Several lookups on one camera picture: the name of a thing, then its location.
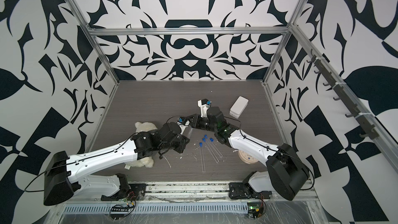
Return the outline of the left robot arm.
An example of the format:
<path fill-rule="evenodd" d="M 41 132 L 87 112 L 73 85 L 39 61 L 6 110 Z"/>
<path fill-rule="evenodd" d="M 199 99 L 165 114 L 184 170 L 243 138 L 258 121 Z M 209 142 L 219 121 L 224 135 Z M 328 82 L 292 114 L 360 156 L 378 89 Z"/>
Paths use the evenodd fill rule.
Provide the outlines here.
<path fill-rule="evenodd" d="M 165 123 L 159 130 L 134 133 L 100 150 L 70 156 L 65 151 L 55 153 L 44 173 L 44 205 L 57 205 L 83 192 L 101 192 L 115 200 L 126 197 L 130 187 L 124 176 L 101 177 L 94 173 L 155 155 L 163 157 L 169 150 L 183 153 L 189 143 L 183 134 L 186 127 L 177 122 Z"/>

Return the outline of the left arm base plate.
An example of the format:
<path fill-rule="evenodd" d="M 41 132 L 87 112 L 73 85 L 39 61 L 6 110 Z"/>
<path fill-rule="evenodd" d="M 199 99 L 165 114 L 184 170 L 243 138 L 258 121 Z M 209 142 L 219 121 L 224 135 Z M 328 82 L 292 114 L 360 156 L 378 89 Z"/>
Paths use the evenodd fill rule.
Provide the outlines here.
<path fill-rule="evenodd" d="M 134 201 L 140 199 L 146 194 L 147 184 L 124 184 L 120 186 L 119 191 L 110 197 L 101 196 L 101 201 L 121 201 L 127 199 L 129 201 Z"/>

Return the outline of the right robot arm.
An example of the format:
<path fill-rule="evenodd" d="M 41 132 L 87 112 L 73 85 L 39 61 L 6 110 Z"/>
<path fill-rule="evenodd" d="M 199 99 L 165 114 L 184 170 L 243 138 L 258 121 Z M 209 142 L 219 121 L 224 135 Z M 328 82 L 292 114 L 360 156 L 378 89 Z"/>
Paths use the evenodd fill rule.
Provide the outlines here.
<path fill-rule="evenodd" d="M 254 172 L 243 182 L 258 194 L 275 191 L 292 201 L 310 178 L 308 167 L 290 145 L 277 146 L 248 135 L 240 127 L 227 122 L 218 107 L 210 107 L 205 116 L 180 117 L 178 122 L 212 132 L 219 143 L 242 151 L 266 166 L 266 172 Z"/>

